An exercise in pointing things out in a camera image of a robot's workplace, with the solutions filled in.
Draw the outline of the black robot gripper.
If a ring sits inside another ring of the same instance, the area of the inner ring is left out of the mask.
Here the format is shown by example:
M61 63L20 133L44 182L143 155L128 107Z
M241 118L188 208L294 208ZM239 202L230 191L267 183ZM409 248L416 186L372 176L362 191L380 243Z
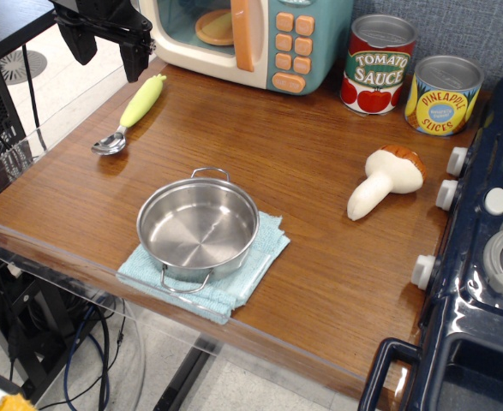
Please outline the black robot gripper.
M130 1L51 1L60 33L75 60L87 65L97 53L96 37L119 44L129 83L148 68L143 46L152 42L152 23Z

